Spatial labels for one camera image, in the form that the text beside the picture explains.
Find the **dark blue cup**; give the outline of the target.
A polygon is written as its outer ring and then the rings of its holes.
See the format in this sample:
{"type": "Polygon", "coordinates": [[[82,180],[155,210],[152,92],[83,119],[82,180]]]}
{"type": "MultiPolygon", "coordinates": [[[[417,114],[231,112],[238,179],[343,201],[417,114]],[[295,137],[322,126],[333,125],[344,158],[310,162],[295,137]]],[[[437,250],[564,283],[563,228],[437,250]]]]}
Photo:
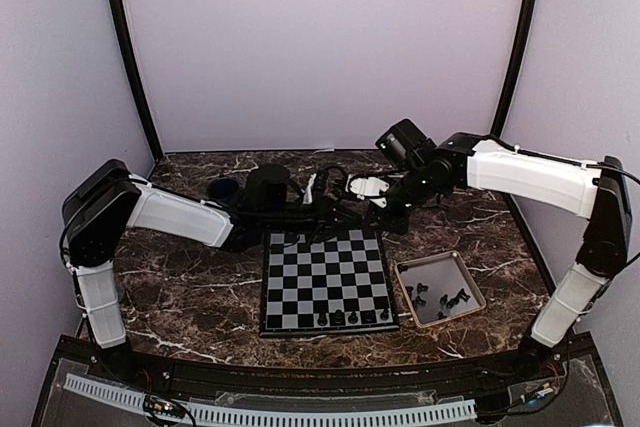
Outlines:
{"type": "Polygon", "coordinates": [[[233,178],[219,178],[212,181],[207,187],[207,195],[210,200],[229,201],[241,191],[240,183],[233,178]]]}

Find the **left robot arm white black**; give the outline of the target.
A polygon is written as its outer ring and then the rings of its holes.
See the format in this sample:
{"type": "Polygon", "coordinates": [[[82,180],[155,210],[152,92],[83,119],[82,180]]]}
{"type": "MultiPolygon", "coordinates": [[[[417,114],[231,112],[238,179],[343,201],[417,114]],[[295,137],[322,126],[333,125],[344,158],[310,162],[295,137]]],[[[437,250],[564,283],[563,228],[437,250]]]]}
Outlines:
{"type": "Polygon", "coordinates": [[[343,204],[345,170],[336,170],[337,186],[328,185],[333,170],[319,170],[301,187],[286,167],[263,164],[244,184],[234,187],[218,179],[207,199],[196,200],[133,174],[118,159],[97,169],[63,202],[59,254],[74,278],[94,342],[105,350],[103,368],[120,383],[141,374],[140,359],[122,346],[127,334],[114,277],[116,250],[126,230],[158,231],[227,252],[242,252],[268,232],[325,240],[362,221],[343,204]]]}

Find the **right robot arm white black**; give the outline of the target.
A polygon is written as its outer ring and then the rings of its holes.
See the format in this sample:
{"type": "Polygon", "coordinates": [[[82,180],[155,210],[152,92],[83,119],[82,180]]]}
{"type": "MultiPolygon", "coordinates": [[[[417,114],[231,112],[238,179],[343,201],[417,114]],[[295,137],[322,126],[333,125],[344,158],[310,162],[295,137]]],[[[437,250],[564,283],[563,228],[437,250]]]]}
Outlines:
{"type": "Polygon", "coordinates": [[[567,332],[635,261],[629,254],[633,218],[627,189],[633,176],[615,157],[574,160],[464,132],[436,144],[409,119],[389,128],[376,146],[392,171],[354,175],[345,190],[372,202],[368,213],[386,231],[406,232],[411,209],[456,189],[523,197],[587,220],[573,264],[511,357],[510,371],[521,381],[547,367],[567,332]]]}

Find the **black grey chess board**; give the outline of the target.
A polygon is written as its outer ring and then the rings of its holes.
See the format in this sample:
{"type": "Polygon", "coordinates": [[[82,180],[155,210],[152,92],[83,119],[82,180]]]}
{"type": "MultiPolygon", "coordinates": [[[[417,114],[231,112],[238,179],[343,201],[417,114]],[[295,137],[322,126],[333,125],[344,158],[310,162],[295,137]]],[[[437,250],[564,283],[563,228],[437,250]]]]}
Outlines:
{"type": "Polygon", "coordinates": [[[264,240],[260,335],[265,338],[355,335],[393,332],[399,319],[381,236],[366,230],[344,231],[323,242],[306,244],[290,234],[271,233],[264,240]],[[389,309],[386,322],[379,314],[389,309]],[[332,326],[341,310],[344,326],[332,326]],[[350,324],[357,311],[360,322],[350,324]],[[376,321],[364,324],[363,311],[376,321]],[[328,324],[317,323],[326,312],[328,324]]]}

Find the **small green circuit board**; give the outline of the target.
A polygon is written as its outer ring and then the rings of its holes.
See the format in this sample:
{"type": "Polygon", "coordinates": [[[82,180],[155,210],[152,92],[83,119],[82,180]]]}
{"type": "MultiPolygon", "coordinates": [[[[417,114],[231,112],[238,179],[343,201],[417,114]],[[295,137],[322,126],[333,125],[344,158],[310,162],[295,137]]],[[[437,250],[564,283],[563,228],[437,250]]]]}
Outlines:
{"type": "Polygon", "coordinates": [[[143,411],[159,418],[183,418],[184,410],[176,403],[155,395],[146,395],[142,404],[143,411]]]}

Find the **wooden tray with dark base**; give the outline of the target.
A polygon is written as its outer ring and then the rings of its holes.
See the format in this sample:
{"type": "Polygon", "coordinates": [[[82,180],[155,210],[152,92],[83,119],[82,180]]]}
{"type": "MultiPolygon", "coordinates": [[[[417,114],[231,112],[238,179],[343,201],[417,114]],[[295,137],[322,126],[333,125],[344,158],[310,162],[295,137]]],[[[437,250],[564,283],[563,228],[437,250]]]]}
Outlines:
{"type": "Polygon", "coordinates": [[[461,254],[455,250],[399,262],[395,266],[395,272],[417,328],[426,329],[439,326],[476,314],[486,308],[487,302],[484,296],[472,278],[461,254]],[[405,287],[407,285],[415,286],[418,282],[429,286],[429,291],[426,294],[428,303],[424,307],[414,308],[409,301],[405,287]],[[439,299],[444,294],[447,294],[451,299],[462,288],[470,295],[468,302],[460,302],[453,309],[439,304],[439,299]],[[448,318],[437,320],[439,311],[447,315],[448,318]]]}

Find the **black front rail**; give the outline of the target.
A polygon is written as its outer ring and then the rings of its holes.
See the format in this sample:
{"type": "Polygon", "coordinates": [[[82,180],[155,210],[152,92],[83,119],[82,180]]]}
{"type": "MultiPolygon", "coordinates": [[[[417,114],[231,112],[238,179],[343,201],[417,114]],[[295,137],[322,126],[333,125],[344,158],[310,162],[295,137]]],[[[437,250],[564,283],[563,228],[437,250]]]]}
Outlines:
{"type": "Polygon", "coordinates": [[[221,365],[135,352],[133,358],[165,390],[206,393],[229,388],[257,393],[347,394],[434,388],[446,393],[502,391],[522,379],[500,372],[492,361],[511,352],[457,361],[362,369],[286,369],[221,365]]]}

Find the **left black frame post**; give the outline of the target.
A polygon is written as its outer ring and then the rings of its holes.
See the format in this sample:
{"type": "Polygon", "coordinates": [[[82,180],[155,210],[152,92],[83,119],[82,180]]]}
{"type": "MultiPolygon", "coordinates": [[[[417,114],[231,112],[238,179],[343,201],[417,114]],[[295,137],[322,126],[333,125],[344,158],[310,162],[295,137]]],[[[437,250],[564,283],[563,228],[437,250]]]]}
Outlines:
{"type": "Polygon", "coordinates": [[[164,152],[161,146],[157,129],[152,119],[151,109],[144,92],[142,78],[138,68],[132,38],[127,22],[124,0],[108,1],[116,38],[119,45],[120,55],[122,58],[129,88],[136,107],[137,115],[140,120],[145,140],[150,149],[152,158],[155,162],[158,162],[163,158],[164,152]]]}

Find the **black frame post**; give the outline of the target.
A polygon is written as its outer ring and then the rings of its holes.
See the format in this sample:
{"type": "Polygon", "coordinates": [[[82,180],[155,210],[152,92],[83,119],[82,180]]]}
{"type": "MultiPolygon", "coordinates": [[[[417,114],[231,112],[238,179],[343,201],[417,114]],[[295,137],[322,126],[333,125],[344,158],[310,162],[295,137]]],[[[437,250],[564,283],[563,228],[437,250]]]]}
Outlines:
{"type": "Polygon", "coordinates": [[[511,53],[490,133],[500,137],[505,129],[522,67],[536,0],[521,0],[511,53]]]}
{"type": "Polygon", "coordinates": [[[157,129],[152,119],[151,109],[144,92],[142,78],[138,68],[132,38],[127,22],[124,0],[108,1],[116,38],[119,45],[120,55],[122,58],[129,88],[136,107],[137,115],[140,120],[145,140],[150,149],[152,158],[155,162],[158,162],[163,158],[164,152],[161,146],[157,129]]]}

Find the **right black frame post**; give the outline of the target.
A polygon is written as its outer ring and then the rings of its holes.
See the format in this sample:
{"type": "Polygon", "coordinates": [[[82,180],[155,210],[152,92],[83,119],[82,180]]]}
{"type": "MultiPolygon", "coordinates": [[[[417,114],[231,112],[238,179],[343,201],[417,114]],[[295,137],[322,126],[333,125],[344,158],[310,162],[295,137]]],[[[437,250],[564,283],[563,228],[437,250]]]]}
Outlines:
{"type": "Polygon", "coordinates": [[[505,129],[522,67],[536,0],[521,0],[511,53],[490,133],[500,137],[505,129]]]}

